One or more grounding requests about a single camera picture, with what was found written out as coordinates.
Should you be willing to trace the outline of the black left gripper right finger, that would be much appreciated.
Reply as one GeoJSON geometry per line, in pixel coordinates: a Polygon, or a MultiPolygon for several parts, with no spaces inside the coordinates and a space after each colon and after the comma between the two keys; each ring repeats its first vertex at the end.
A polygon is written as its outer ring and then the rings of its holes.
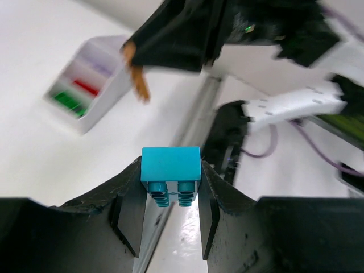
{"type": "Polygon", "coordinates": [[[361,198],[252,200],[202,164],[198,190],[209,272],[362,272],[361,198]]]}

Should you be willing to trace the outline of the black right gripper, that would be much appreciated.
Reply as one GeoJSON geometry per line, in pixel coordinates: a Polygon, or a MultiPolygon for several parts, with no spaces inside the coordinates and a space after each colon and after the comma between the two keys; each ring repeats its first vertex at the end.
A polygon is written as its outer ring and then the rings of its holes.
{"type": "Polygon", "coordinates": [[[133,69],[199,72],[224,44],[270,46],[282,33],[283,19],[267,1],[163,1],[122,53],[133,69]]]}

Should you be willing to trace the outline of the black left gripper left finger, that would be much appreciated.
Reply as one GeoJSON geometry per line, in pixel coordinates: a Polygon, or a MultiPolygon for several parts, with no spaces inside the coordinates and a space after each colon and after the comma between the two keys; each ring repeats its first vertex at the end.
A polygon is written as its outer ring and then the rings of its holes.
{"type": "Polygon", "coordinates": [[[132,272],[147,192],[141,160],[62,206],[1,199],[2,272],[132,272]]]}

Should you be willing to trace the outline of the purple flower lego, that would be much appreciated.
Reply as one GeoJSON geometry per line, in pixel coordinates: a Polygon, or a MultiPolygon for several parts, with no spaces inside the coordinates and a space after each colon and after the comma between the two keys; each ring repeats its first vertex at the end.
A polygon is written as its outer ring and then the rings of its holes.
{"type": "Polygon", "coordinates": [[[150,92],[144,80],[143,67],[131,63],[136,51],[137,47],[131,40],[128,40],[120,49],[120,53],[129,69],[129,74],[137,97],[144,103],[147,103],[150,101],[150,92]]]}

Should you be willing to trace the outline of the lilac rectangular lego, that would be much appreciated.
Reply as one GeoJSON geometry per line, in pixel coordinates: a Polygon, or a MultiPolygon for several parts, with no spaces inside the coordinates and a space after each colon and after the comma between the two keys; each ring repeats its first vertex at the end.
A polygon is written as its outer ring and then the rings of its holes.
{"type": "Polygon", "coordinates": [[[84,59],[95,71],[97,71],[100,74],[103,74],[107,77],[111,77],[113,75],[113,71],[110,70],[109,68],[99,64],[99,63],[95,63],[93,60],[89,60],[89,59],[84,59]]]}

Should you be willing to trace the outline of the teal and brown lego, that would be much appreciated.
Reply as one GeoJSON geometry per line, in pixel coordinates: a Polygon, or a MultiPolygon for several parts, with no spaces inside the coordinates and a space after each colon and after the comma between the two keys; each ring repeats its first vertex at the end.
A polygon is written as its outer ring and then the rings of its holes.
{"type": "Polygon", "coordinates": [[[200,147],[142,149],[140,181],[157,206],[167,208],[174,202],[180,207],[191,206],[201,179],[200,147]]]}

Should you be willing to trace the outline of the red rectangular lego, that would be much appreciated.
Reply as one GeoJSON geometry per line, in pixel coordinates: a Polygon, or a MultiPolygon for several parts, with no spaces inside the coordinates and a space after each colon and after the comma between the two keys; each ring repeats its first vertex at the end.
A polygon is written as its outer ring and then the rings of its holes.
{"type": "Polygon", "coordinates": [[[73,84],[81,87],[82,89],[84,89],[86,92],[88,92],[89,94],[91,94],[92,96],[97,96],[98,93],[99,93],[99,89],[96,88],[95,86],[83,81],[83,80],[80,80],[80,79],[76,79],[73,81],[73,84]]]}

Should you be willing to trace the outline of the small green square lego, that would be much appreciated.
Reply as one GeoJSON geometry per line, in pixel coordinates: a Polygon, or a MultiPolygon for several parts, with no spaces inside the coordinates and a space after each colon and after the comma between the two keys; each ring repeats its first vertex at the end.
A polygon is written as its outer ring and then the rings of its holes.
{"type": "Polygon", "coordinates": [[[74,112],[78,117],[82,117],[86,113],[86,107],[66,91],[55,94],[53,99],[68,110],[74,112]]]}

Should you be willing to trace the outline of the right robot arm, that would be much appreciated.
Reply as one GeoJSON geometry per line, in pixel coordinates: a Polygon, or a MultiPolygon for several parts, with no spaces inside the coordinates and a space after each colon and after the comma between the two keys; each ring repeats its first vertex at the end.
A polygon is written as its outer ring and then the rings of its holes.
{"type": "Polygon", "coordinates": [[[289,61],[293,71],[268,67],[256,87],[272,84],[273,93],[295,94],[308,83],[308,69],[325,69],[341,90],[342,114],[350,115],[363,97],[363,52],[356,42],[319,1],[164,1],[121,52],[136,91],[148,100],[145,67],[200,72],[224,46],[276,47],[275,58],[289,61]]]}

